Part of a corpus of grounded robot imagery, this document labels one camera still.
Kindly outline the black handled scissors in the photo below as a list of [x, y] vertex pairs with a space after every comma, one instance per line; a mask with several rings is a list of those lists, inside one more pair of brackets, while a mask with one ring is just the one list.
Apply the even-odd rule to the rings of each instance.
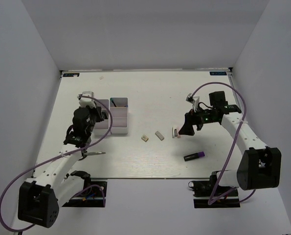
[[82, 152], [82, 157], [79, 159], [79, 161], [84, 160], [88, 156], [96, 156], [96, 155], [104, 155], [105, 152]]

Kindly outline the grey eraser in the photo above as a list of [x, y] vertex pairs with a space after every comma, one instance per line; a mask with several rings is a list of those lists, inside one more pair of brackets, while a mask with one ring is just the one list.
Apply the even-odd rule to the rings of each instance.
[[159, 132], [159, 131], [156, 131], [155, 132], [155, 135], [161, 140], [163, 141], [164, 140], [164, 136]]

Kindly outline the purple black highlighter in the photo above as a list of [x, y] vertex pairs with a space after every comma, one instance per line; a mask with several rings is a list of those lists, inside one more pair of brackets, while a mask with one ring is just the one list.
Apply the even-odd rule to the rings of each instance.
[[184, 158], [184, 161], [187, 162], [187, 161], [192, 161], [195, 159], [203, 158], [204, 156], [205, 156], [205, 153], [202, 151], [202, 152], [197, 152], [197, 153], [186, 155], [183, 158]]

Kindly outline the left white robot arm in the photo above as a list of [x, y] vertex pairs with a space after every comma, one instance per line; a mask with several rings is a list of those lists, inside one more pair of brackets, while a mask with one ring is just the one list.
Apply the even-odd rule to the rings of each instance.
[[107, 119], [99, 106], [79, 107], [73, 113], [59, 159], [52, 160], [47, 169], [31, 181], [25, 181], [19, 190], [18, 219], [42, 227], [51, 227], [59, 208], [73, 195], [88, 195], [92, 190], [90, 174], [72, 171], [73, 165], [87, 156], [91, 135], [96, 123]]

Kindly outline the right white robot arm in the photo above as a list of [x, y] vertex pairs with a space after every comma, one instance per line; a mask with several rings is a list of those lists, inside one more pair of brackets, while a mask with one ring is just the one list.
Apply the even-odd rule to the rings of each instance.
[[198, 185], [203, 196], [223, 197], [226, 191], [241, 188], [254, 190], [276, 188], [280, 183], [281, 152], [269, 147], [242, 119], [243, 114], [235, 104], [229, 104], [223, 91], [209, 94], [210, 106], [200, 107], [198, 98], [189, 94], [186, 100], [193, 108], [185, 114], [185, 121], [178, 134], [192, 136], [205, 124], [219, 123], [233, 138], [242, 158], [236, 170], [213, 172], [206, 186]]

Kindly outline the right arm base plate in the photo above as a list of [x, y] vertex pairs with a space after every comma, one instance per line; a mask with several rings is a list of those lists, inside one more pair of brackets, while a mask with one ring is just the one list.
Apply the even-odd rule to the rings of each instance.
[[207, 180], [190, 181], [188, 187], [194, 192], [193, 203], [195, 209], [224, 209], [224, 208], [239, 208], [239, 194], [235, 189], [224, 197], [215, 201], [212, 205], [208, 205], [208, 200], [211, 196], [213, 187], [217, 180], [217, 171], [212, 172]]

